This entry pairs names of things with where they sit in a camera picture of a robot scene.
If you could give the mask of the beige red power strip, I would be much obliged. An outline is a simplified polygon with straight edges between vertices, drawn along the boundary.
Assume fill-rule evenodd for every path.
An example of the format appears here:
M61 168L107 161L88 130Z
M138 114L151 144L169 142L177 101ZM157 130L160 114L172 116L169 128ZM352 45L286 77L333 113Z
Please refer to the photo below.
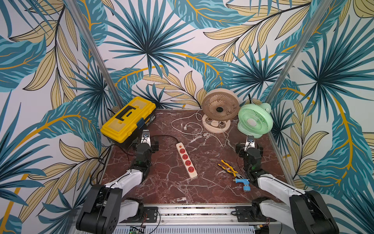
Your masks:
M197 174L196 168L195 168L194 164L192 163L191 158L190 158L184 144L181 143L181 142L178 142L176 144L176 148L177 148L177 151L178 151L178 154L179 154L180 158L182 159L183 165L184 165L189 177L190 178L197 177L198 174Z

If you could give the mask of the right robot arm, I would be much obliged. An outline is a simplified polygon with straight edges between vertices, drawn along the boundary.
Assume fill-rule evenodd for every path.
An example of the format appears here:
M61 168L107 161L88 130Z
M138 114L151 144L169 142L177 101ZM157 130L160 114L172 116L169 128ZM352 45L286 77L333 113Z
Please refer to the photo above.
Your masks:
M236 144L236 153L243 159L244 176L236 175L235 182L243 184L245 192L254 186L279 200L257 198L249 208L236 210L239 217L265 222L275 220L297 234L340 232L320 193L298 189L261 168L263 149L255 143L253 136L247 136L244 143Z

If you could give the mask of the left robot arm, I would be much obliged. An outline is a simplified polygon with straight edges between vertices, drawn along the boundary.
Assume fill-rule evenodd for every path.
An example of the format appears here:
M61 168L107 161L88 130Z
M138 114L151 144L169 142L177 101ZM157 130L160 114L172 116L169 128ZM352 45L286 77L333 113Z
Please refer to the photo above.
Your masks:
M90 234L112 234L118 223L143 223L150 217L148 213L156 212L156 208L146 209L139 199L122 200L131 189L145 181L152 166L152 153L156 151L158 144L152 144L150 131L143 130L129 169L119 178L90 189L76 229Z

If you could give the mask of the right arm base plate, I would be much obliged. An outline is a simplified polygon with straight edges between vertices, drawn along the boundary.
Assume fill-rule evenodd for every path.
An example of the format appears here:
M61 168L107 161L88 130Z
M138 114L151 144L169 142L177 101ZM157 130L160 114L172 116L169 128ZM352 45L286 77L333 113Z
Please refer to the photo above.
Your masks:
M261 222L267 224L276 221L264 216L257 206L237 206L231 212L231 215L235 216L238 222Z

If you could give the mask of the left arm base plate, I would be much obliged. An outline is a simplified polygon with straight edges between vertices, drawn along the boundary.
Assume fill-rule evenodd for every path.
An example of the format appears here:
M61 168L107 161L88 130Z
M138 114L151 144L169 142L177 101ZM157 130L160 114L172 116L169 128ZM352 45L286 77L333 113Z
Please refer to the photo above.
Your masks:
M157 223L159 220L158 207L144 207L140 208L134 217L127 218L121 223Z

